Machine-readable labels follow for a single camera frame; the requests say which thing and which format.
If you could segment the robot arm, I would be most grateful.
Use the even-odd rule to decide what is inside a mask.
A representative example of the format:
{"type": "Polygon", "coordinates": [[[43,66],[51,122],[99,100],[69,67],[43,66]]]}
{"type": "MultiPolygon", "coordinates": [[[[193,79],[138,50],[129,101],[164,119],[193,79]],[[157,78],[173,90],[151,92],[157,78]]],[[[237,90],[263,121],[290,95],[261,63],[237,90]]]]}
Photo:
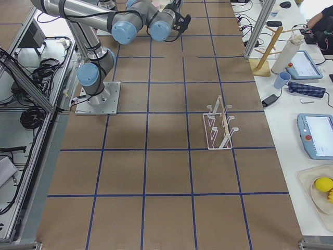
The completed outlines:
{"type": "Polygon", "coordinates": [[[32,1],[41,12],[67,20],[84,45],[89,62],[78,69],[77,77],[86,102],[92,106],[104,104],[109,98],[103,80],[116,62],[114,53],[102,46],[95,30],[109,32],[119,44],[126,45],[146,27],[153,40],[167,42],[172,30],[182,34],[190,24],[191,16],[180,13],[182,3],[173,1],[159,10],[151,1],[127,1],[126,9],[118,11],[85,1],[32,1]]]}

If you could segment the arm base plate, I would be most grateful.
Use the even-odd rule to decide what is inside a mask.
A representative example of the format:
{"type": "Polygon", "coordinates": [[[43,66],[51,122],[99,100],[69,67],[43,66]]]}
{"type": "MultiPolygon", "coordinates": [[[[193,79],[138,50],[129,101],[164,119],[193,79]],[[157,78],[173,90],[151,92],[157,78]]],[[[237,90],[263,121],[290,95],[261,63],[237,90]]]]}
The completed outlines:
{"type": "Polygon", "coordinates": [[[83,98],[76,105],[76,115],[116,115],[118,109],[121,82],[104,82],[104,90],[89,101],[83,98]]]}

